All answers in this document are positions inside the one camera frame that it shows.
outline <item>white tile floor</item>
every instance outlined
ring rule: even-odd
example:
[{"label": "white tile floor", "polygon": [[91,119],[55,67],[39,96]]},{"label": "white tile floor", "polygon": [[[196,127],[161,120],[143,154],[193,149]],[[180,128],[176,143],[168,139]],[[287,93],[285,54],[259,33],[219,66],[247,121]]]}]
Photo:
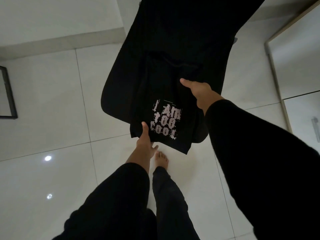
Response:
[{"label": "white tile floor", "polygon": [[[263,43],[286,18],[247,23],[231,50],[222,95],[286,127]],[[69,214],[134,149],[129,124],[105,114],[100,96],[121,44],[0,62],[17,120],[0,120],[0,239],[51,239]],[[231,198],[210,140],[188,155],[160,144],[201,239],[254,239]],[[154,169],[151,163],[150,176]],[[153,194],[149,207],[155,210]]]}]

